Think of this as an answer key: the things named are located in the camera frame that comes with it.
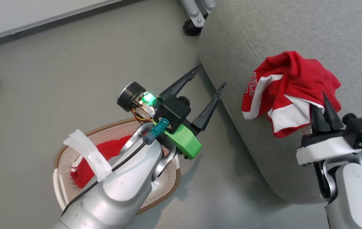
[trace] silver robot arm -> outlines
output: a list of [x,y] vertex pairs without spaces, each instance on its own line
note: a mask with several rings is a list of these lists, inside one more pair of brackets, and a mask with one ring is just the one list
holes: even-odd
[[[362,229],[362,149],[340,136],[298,149],[297,160],[314,163],[330,228]],[[334,163],[347,164],[329,169]]]
[[329,227],[362,229],[362,118],[340,120],[326,97],[325,113],[315,106],[311,112],[313,133],[302,136],[298,164],[315,168]]
[[[150,131],[152,126],[152,123],[145,123],[137,129],[113,167],[142,144],[143,134]],[[107,179],[72,203],[53,229],[125,228],[151,192],[151,181],[162,173],[176,154],[176,147],[169,139],[165,136],[157,139],[159,141],[155,140],[151,145],[145,145]],[[166,156],[163,156],[162,143],[169,148],[169,154]]]

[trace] caster wheel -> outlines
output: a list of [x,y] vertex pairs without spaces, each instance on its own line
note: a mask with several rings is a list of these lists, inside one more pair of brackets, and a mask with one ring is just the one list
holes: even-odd
[[198,36],[202,30],[202,28],[195,27],[191,19],[184,23],[182,29],[184,29],[185,34],[188,36]]

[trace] cable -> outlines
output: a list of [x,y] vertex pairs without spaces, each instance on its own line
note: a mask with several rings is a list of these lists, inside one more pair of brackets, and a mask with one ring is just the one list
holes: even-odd
[[133,113],[134,117],[137,119],[138,122],[140,122],[140,121],[142,121],[142,122],[151,122],[151,121],[153,121],[152,119],[142,119],[140,117],[137,117],[136,111],[134,109],[131,109],[131,113]]
[[[126,157],[123,161],[121,161],[118,165],[116,165],[114,168],[112,168],[112,172],[116,171],[118,168],[120,168],[122,165],[124,165],[126,162],[128,162],[134,155],[136,155],[146,144],[147,140],[145,140],[135,151],[133,151],[128,157]],[[93,187],[95,187],[98,184],[98,181],[95,181],[93,184],[91,184],[87,189],[79,193],[75,198],[73,198],[65,207],[63,210],[61,217],[65,214],[65,212],[68,210],[68,208],[79,198],[83,197],[84,194],[86,194],[89,190],[91,190]]]

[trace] black cable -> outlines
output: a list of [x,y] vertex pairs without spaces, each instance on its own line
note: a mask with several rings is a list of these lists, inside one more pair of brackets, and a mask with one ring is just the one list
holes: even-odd
[[[147,144],[147,140],[145,140],[135,151],[133,151],[128,157],[126,157],[123,161],[121,161],[118,165],[116,165],[114,168],[112,168],[112,172],[116,171],[118,168],[120,168],[124,163],[128,162],[134,155],[136,155],[145,145]],[[68,210],[68,208],[79,198],[83,197],[84,194],[86,194],[89,190],[91,190],[93,187],[95,187],[98,184],[98,181],[95,181],[93,184],[91,184],[87,189],[79,193],[75,198],[73,198],[65,207],[63,210],[61,216],[65,214],[65,212]]]

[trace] red and white jersey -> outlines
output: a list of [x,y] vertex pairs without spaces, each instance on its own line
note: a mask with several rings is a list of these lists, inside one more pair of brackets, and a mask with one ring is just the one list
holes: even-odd
[[338,79],[315,59],[297,52],[268,57],[252,74],[243,96],[242,113],[254,119],[267,113],[274,136],[285,137],[311,123],[310,104],[324,111],[324,93],[336,112]]

